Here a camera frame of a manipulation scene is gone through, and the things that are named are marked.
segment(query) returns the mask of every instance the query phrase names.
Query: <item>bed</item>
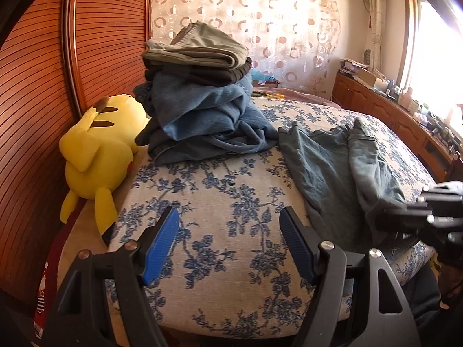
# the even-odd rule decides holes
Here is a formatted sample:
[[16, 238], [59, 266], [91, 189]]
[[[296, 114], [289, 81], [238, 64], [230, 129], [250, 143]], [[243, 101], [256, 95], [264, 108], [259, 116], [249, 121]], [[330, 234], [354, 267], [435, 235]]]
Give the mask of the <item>bed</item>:
[[[297, 120], [310, 130], [329, 130], [361, 116], [399, 179], [408, 201], [429, 173], [412, 152], [374, 117], [336, 108], [267, 98], [254, 103], [275, 127]], [[277, 147], [237, 158], [156, 167], [143, 159], [123, 203], [109, 251], [153, 225], [167, 206], [181, 227], [161, 277], [146, 295], [156, 320], [181, 331], [229, 338], [296, 334], [313, 288], [300, 278], [282, 239], [278, 213], [292, 206], [309, 225], [298, 192]], [[422, 242], [394, 257], [392, 269], [405, 283], [434, 250]], [[117, 308], [113, 284], [108, 284]], [[340, 319], [349, 314], [346, 286]]]

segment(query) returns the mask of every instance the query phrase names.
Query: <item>floral bedspread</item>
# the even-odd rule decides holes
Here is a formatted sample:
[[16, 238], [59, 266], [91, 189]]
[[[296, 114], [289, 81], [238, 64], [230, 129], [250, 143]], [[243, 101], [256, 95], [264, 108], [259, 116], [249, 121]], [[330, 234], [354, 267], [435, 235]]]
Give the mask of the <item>floral bedspread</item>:
[[[293, 120], [310, 130], [329, 130], [360, 114], [297, 101], [254, 98], [275, 127]], [[362, 116], [379, 139], [408, 201], [433, 184], [412, 152], [383, 123]], [[177, 330], [230, 337], [296, 334], [313, 294], [298, 275], [278, 225], [292, 206], [309, 224], [304, 203], [277, 147], [258, 154], [155, 167], [147, 157], [122, 207], [109, 247], [118, 249], [176, 207], [181, 227], [161, 277], [146, 295], [156, 320]], [[397, 257], [392, 268], [404, 283], [431, 257], [423, 243]], [[117, 307], [113, 285], [108, 285]], [[343, 298], [340, 319], [350, 307]]]

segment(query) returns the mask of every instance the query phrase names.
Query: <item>window frame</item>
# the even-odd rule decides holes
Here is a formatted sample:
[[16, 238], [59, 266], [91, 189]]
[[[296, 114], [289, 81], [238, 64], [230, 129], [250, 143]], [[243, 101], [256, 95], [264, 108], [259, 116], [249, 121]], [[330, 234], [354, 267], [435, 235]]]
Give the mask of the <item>window frame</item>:
[[426, 0], [405, 0], [405, 35], [400, 61], [399, 74], [396, 84], [401, 89], [408, 87], [411, 81], [411, 65], [413, 63], [413, 52], [415, 40], [421, 18], [421, 2]]

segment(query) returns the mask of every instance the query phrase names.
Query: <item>cabinet door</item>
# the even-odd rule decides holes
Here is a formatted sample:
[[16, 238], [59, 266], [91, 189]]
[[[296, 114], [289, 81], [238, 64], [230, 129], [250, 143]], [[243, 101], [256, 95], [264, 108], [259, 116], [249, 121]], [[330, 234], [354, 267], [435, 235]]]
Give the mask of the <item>cabinet door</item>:
[[333, 88], [333, 99], [335, 103], [338, 103], [342, 108], [348, 109], [350, 103], [351, 87], [347, 81], [341, 76], [337, 76], [336, 83]]
[[349, 110], [369, 115], [371, 110], [371, 99], [368, 93], [354, 89], [352, 91]]
[[385, 123], [390, 129], [394, 128], [395, 115], [397, 114], [394, 107], [389, 106], [387, 101], [376, 95], [372, 97], [371, 104], [370, 115]]
[[417, 153], [425, 141], [426, 133], [406, 113], [400, 113], [397, 117], [394, 132], [413, 153]]

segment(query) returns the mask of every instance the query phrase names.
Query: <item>pikachu plush toy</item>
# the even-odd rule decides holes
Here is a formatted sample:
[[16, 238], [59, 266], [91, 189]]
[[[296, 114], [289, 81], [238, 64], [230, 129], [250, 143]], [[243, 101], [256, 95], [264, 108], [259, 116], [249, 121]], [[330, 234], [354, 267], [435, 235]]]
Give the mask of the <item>pikachu plush toy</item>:
[[66, 223], [79, 198], [95, 200], [95, 220], [103, 234], [117, 219], [112, 192], [122, 183], [138, 151], [135, 137], [147, 124], [143, 106], [130, 95], [100, 99], [61, 138], [70, 191], [61, 207]]

